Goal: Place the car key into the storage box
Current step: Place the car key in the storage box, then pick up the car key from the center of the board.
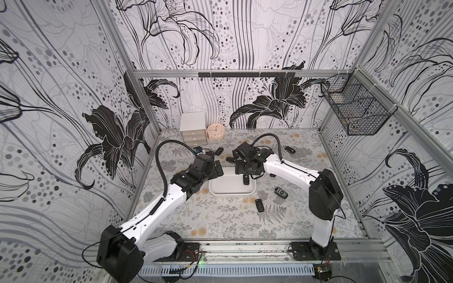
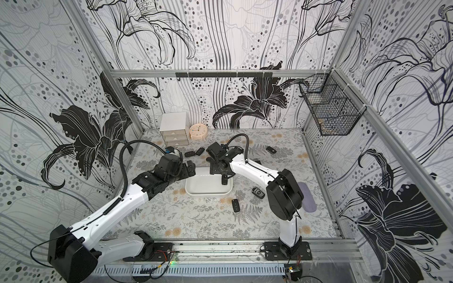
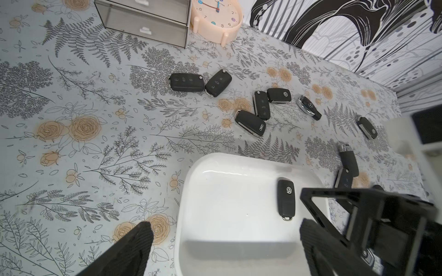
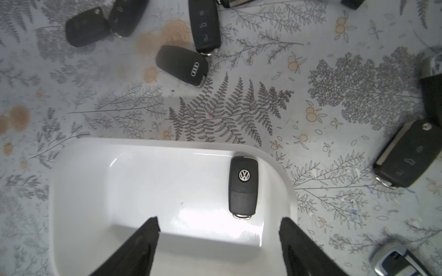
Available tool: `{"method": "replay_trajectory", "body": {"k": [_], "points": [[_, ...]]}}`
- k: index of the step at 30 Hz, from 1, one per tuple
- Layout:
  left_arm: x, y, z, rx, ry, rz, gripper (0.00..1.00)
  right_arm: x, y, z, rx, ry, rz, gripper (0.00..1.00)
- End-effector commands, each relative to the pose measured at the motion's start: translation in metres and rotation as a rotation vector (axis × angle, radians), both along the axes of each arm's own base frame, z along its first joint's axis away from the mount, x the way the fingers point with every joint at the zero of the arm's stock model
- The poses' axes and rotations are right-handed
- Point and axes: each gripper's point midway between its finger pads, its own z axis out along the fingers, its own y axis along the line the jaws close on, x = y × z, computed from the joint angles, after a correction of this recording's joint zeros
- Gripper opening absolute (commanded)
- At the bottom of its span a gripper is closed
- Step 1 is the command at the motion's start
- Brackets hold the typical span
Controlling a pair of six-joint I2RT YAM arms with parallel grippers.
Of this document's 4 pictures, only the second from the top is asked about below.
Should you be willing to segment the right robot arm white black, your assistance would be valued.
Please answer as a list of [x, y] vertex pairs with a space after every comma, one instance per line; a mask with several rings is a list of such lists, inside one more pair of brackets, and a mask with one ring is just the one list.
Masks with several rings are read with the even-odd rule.
[[233, 176], [241, 175], [266, 190], [269, 207], [280, 219], [279, 241], [286, 248], [296, 246], [300, 240], [296, 218], [304, 196], [293, 174], [287, 169], [269, 169], [246, 158], [245, 150], [240, 147], [229, 148], [215, 142], [206, 152], [210, 174], [220, 175], [222, 185]]

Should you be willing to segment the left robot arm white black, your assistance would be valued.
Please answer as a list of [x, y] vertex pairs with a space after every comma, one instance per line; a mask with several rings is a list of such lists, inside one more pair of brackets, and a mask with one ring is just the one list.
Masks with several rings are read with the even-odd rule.
[[192, 161], [183, 162], [171, 153], [163, 155], [152, 171], [145, 171], [132, 180], [124, 196], [111, 200], [68, 228], [64, 225], [54, 228], [50, 233], [47, 261], [66, 282], [80, 283], [100, 265], [122, 258], [152, 255], [153, 239], [145, 232], [104, 244], [100, 241], [129, 213], [169, 185], [195, 174], [196, 166]]

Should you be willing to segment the black car key front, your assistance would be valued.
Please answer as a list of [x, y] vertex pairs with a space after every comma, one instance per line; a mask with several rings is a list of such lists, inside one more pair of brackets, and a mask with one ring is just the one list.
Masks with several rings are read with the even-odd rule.
[[233, 211], [234, 213], [238, 213], [240, 212], [240, 204], [239, 204], [239, 200], [238, 199], [233, 199], [232, 200], [232, 208], [233, 208]]

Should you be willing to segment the white storage tray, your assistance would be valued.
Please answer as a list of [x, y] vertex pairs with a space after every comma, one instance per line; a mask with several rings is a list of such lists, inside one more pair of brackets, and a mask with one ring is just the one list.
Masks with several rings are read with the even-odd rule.
[[227, 184], [222, 184], [222, 175], [210, 174], [209, 167], [197, 167], [195, 176], [186, 180], [186, 193], [193, 197], [223, 197], [231, 193], [233, 180], [228, 179]]

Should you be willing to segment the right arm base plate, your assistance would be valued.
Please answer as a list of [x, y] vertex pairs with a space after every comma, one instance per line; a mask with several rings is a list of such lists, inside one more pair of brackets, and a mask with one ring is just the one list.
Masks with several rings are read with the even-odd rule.
[[311, 247], [304, 241], [298, 241], [290, 248], [280, 242], [264, 242], [262, 251], [268, 261], [311, 261], [313, 259]]

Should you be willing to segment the silver black bmw key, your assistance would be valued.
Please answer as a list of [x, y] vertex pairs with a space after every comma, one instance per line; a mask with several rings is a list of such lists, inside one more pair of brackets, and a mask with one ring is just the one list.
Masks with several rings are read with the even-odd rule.
[[252, 194], [259, 199], [264, 199], [264, 197], [265, 197], [264, 192], [261, 189], [259, 189], [258, 187], [252, 188]]

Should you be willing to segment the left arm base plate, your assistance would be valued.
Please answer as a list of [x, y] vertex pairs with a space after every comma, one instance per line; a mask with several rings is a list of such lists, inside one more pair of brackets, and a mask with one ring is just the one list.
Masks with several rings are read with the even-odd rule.
[[139, 255], [135, 257], [126, 257], [124, 262], [168, 262], [173, 251], [173, 243], [158, 242], [146, 244]]

